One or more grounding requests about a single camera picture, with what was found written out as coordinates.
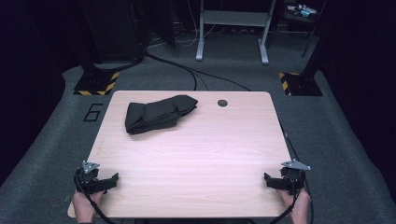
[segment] dark background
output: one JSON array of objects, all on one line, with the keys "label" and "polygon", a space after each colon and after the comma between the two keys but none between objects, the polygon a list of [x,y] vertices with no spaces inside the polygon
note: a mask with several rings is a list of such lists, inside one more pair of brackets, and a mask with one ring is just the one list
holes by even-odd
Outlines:
[{"label": "dark background", "polygon": [[[179,10],[183,14],[185,3],[181,2],[173,3],[184,8]],[[229,6],[250,6],[238,3]],[[191,6],[197,8],[199,1],[191,1]],[[318,66],[396,201],[394,8],[393,1],[329,1],[319,27],[318,34],[328,38],[320,49]],[[75,46],[67,38],[70,32],[93,62],[101,61],[77,1],[2,1],[0,10],[3,183],[62,98],[62,73],[80,65]]]}]

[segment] wooden table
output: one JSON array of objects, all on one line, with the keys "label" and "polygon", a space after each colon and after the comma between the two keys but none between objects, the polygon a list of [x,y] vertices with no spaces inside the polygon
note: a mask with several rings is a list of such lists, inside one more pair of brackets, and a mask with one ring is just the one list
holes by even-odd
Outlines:
[{"label": "wooden table", "polygon": [[[130,102],[178,94],[198,104],[177,126],[125,131]],[[271,96],[263,91],[116,91],[88,158],[100,164],[99,179],[120,174],[102,200],[103,212],[137,218],[277,217],[285,207],[263,174],[280,177],[280,163],[289,160]],[[68,215],[75,216],[72,205]]]}]

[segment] black cloth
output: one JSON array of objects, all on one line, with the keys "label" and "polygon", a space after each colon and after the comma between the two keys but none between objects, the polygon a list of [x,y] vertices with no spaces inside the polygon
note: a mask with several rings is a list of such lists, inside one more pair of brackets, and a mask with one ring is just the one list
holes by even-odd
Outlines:
[{"label": "black cloth", "polygon": [[195,109],[197,103],[188,95],[176,95],[148,104],[129,103],[126,132],[138,134],[176,126],[177,120]]}]

